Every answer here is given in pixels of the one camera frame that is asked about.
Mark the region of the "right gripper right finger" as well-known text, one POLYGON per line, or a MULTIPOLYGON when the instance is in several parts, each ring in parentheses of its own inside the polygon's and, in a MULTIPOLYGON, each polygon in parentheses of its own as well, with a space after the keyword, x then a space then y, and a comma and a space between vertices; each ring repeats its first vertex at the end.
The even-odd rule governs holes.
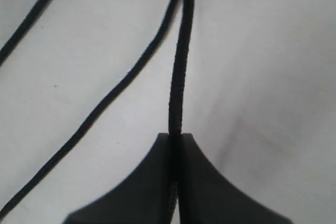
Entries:
POLYGON ((291 223, 230 183, 207 159, 192 134, 178 141, 181 223, 291 223))

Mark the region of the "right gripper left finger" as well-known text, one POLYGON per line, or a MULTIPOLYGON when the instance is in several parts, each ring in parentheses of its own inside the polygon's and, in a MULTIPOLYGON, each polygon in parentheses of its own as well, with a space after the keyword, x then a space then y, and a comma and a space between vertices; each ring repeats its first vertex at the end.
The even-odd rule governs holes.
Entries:
POLYGON ((175 210, 171 142, 157 135, 153 146, 118 186, 69 214, 65 223, 170 223, 175 210))

